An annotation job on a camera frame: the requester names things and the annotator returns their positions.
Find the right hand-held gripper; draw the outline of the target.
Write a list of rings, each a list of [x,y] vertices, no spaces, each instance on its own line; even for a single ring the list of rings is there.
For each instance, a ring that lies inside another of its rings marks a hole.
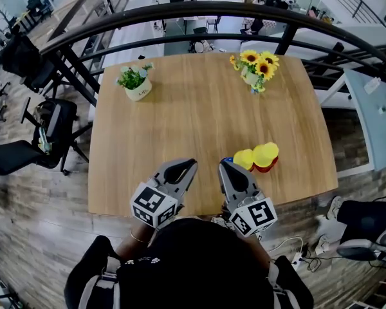
[[[233,162],[221,162],[218,174],[230,213],[229,221],[242,236],[249,237],[264,231],[277,221],[271,198],[247,197],[259,189],[250,171]]]

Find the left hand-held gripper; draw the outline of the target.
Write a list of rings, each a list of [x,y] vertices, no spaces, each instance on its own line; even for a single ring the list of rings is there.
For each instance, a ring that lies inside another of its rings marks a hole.
[[[131,214],[152,228],[158,228],[176,215],[198,170],[194,158],[180,158],[163,163],[155,172],[153,183],[139,183],[131,197]]]

